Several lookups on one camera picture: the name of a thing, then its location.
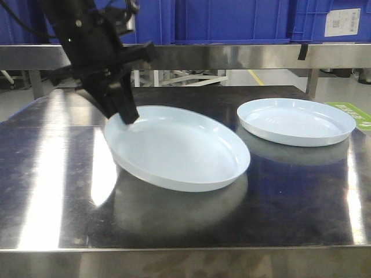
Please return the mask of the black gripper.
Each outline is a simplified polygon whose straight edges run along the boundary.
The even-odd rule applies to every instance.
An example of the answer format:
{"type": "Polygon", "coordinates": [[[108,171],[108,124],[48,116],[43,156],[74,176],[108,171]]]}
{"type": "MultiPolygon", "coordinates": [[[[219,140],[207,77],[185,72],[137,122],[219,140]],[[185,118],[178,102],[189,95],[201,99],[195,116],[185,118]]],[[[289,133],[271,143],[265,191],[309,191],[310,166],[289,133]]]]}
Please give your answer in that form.
{"type": "MultiPolygon", "coordinates": [[[[67,77],[82,79],[89,75],[113,71],[137,60],[150,62],[155,56],[152,42],[125,46],[121,35],[131,30],[128,22],[139,12],[139,6],[103,9],[95,5],[49,5],[48,20],[67,55],[70,65],[50,74],[53,84],[67,77]]],[[[124,124],[139,118],[130,84],[130,72],[121,71],[108,83],[105,79],[82,80],[82,97],[106,118],[118,113],[124,124]]]]}

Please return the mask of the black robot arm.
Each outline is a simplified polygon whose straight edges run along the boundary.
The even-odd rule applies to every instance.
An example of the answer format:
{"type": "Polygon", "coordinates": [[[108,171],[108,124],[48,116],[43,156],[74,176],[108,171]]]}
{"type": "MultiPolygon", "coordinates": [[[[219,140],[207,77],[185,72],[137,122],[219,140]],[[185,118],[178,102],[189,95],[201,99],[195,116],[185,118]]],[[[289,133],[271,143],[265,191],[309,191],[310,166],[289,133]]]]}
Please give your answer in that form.
{"type": "Polygon", "coordinates": [[[131,30],[130,19],[138,13],[135,1],[125,8],[95,1],[40,1],[55,35],[71,65],[58,70],[80,81],[86,99],[106,118],[119,114],[129,125],[139,118],[131,89],[132,62],[150,62],[154,44],[125,46],[120,37],[131,30]]]}

